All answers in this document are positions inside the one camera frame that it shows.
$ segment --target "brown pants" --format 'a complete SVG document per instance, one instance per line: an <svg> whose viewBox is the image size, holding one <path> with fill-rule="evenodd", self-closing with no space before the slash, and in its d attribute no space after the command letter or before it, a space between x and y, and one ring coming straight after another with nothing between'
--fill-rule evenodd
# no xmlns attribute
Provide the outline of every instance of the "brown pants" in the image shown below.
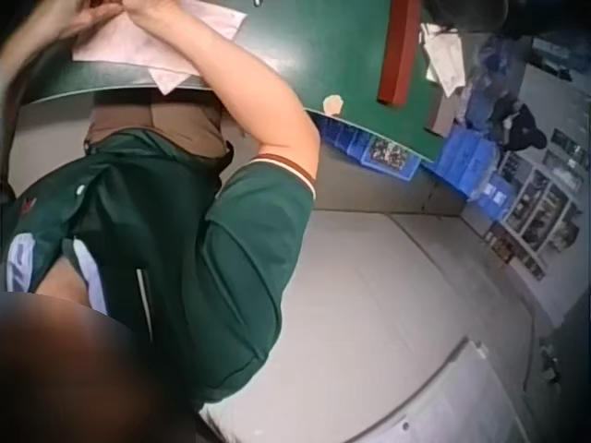
<svg viewBox="0 0 591 443"><path fill-rule="evenodd" d="M114 90L98 94L88 144L124 129L156 132L187 152L209 158L228 151L220 125L223 106L211 92L177 90L164 97L158 90Z"/></svg>

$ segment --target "green polo shirt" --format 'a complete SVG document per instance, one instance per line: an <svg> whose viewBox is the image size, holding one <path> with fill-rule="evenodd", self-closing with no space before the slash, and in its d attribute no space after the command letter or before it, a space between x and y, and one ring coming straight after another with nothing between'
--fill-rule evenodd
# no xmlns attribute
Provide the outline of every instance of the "green polo shirt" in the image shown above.
<svg viewBox="0 0 591 443"><path fill-rule="evenodd" d="M31 269L26 292L61 256L80 272L72 245L82 242L105 313L153 343L194 405L232 395L279 335L313 207L308 182L275 159L243 167L219 192L223 165L145 130L94 148L3 211L2 283L16 278L7 255L17 236L34 245L19 257Z"/></svg>

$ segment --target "blue plastic crate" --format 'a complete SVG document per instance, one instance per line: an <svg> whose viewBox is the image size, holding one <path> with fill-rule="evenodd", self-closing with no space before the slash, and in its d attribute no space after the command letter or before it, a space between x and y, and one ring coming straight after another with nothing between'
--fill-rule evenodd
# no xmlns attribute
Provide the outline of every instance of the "blue plastic crate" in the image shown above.
<svg viewBox="0 0 591 443"><path fill-rule="evenodd" d="M458 183L458 189L471 196L482 182L484 174L489 171L490 165L495 161L497 146L490 140L481 138L476 146L472 159L465 169L464 175Z"/></svg>
<svg viewBox="0 0 591 443"><path fill-rule="evenodd" d="M365 154L367 148L376 140L376 136L369 134L369 132L358 129L355 138L347 149L347 155L358 162L361 162L363 154Z"/></svg>
<svg viewBox="0 0 591 443"><path fill-rule="evenodd" d="M383 138L377 138L366 148L361 164L384 174L410 181L421 159L408 148Z"/></svg>
<svg viewBox="0 0 591 443"><path fill-rule="evenodd" d="M343 128L343 123L332 118L327 118L323 130L320 133L320 136L323 140L325 140L327 143L333 145L336 148L336 140L341 135L341 131L343 130Z"/></svg>
<svg viewBox="0 0 591 443"><path fill-rule="evenodd" d="M452 133L448 137L443 149L441 150L440 157L437 159L432 171L440 177L447 177L450 168L453 165L456 151L462 145L464 139L465 129L460 126L454 126Z"/></svg>
<svg viewBox="0 0 591 443"><path fill-rule="evenodd" d="M480 135L475 132L466 131L464 133L460 146L453 157L452 165L443 177L457 189L459 189L460 182L474 157L480 139Z"/></svg>
<svg viewBox="0 0 591 443"><path fill-rule="evenodd" d="M314 125L318 129L318 132L322 135L324 132L324 127L326 125L326 117L324 115L316 114L316 113L308 113Z"/></svg>
<svg viewBox="0 0 591 443"><path fill-rule="evenodd" d="M512 186L500 175L494 173L476 204L489 218L499 221L511 209L515 199Z"/></svg>
<svg viewBox="0 0 591 443"><path fill-rule="evenodd" d="M345 123L341 123L341 125L343 127L341 128L341 132L334 143L334 147L346 154L349 146L351 146L351 143L359 131L354 126L346 125Z"/></svg>

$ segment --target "white paper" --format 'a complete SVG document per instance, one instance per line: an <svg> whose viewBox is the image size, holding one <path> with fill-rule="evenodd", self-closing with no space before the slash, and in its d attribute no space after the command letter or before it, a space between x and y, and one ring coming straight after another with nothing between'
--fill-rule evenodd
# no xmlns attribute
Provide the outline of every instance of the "white paper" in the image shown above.
<svg viewBox="0 0 591 443"><path fill-rule="evenodd" d="M502 192L498 192L497 194L495 194L495 197L492 199L492 201L494 201L495 204L500 206L505 202L506 199L507 196L505 194L503 194Z"/></svg>
<svg viewBox="0 0 591 443"><path fill-rule="evenodd" d="M450 97L457 88L465 86L462 41L456 33L440 33L437 25L425 24L421 28L430 59L427 79L438 81Z"/></svg>
<svg viewBox="0 0 591 443"><path fill-rule="evenodd" d="M163 95L170 94L181 83L191 77L190 74L185 74L184 72L165 71L164 69L156 69L155 67L150 67L148 71L150 71L151 77Z"/></svg>
<svg viewBox="0 0 591 443"><path fill-rule="evenodd" d="M247 16L233 9L201 3L199 0L181 0L181 4L186 12L200 18L228 40L235 37ZM108 22L89 40L78 40L72 58L81 62L146 66L164 95L190 76L199 75L187 59L137 27L127 14Z"/></svg>
<svg viewBox="0 0 591 443"><path fill-rule="evenodd" d="M484 194L486 196L492 196L492 193L495 192L496 190L497 190L497 188L495 186L488 183L487 186L484 188Z"/></svg>

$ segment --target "hand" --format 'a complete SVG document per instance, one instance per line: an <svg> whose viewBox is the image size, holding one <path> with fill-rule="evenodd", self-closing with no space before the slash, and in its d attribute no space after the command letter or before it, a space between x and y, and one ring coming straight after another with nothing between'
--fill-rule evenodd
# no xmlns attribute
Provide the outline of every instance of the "hand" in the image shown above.
<svg viewBox="0 0 591 443"><path fill-rule="evenodd" d="M122 0L125 11L138 26L144 27L168 11L180 10L178 0Z"/></svg>
<svg viewBox="0 0 591 443"><path fill-rule="evenodd" d="M512 118L511 117L505 118L502 121L502 127L504 127L507 130L510 130L513 127L513 120L512 120Z"/></svg>
<svg viewBox="0 0 591 443"><path fill-rule="evenodd" d="M123 7L117 0L42 0L30 18L29 30L49 43L72 37L121 12Z"/></svg>

